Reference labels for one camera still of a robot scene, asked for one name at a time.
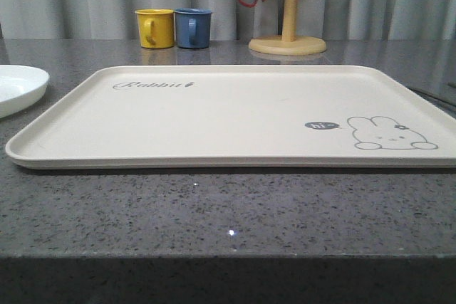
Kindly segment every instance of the blue mug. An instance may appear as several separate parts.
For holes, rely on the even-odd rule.
[[[203,49],[209,46],[211,14],[206,9],[176,9],[176,41],[180,48]]]

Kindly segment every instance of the mug handle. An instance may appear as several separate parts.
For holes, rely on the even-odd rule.
[[[239,3],[241,3],[242,5],[247,6],[247,7],[254,7],[257,4],[257,1],[258,0],[255,0],[253,3],[249,4],[249,3],[246,3],[243,0],[238,0]]]
[[[147,18],[144,21],[144,31],[145,31],[145,39],[153,45],[156,44],[155,39],[153,37],[153,28],[154,27],[154,20],[152,18]]]
[[[195,45],[197,43],[197,20],[194,18],[188,21],[188,34],[190,44]]]

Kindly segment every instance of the yellow mug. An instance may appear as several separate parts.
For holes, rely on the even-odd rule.
[[[174,46],[174,11],[169,9],[136,10],[143,48],[162,49]]]

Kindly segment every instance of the gray speckled countertop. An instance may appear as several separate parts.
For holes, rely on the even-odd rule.
[[[0,64],[51,79],[35,105],[0,120],[0,139],[114,65],[366,65],[454,101],[454,56],[454,41],[330,41],[317,56],[276,61],[239,41],[148,51],[137,41],[2,40]],[[0,163],[0,258],[9,260],[456,257],[454,169],[36,171],[4,149]]]

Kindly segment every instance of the white plate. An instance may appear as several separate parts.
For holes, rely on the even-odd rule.
[[[456,120],[349,65],[100,70],[6,145],[31,168],[455,167]]]
[[[25,65],[0,65],[0,117],[33,105],[46,92],[49,74]]]

